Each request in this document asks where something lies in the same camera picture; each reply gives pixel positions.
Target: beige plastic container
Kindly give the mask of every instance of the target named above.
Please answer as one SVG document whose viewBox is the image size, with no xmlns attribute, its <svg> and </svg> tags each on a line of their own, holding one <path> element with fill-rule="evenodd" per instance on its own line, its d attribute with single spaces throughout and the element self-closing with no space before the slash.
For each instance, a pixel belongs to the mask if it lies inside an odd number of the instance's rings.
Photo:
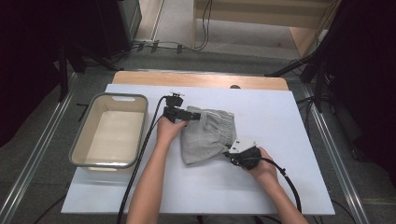
<svg viewBox="0 0 396 224">
<path fill-rule="evenodd" d="M 111 171 L 134 165 L 148 105 L 147 98 L 139 94 L 96 95 L 70 150 L 70 161 L 93 170 Z"/>
</svg>

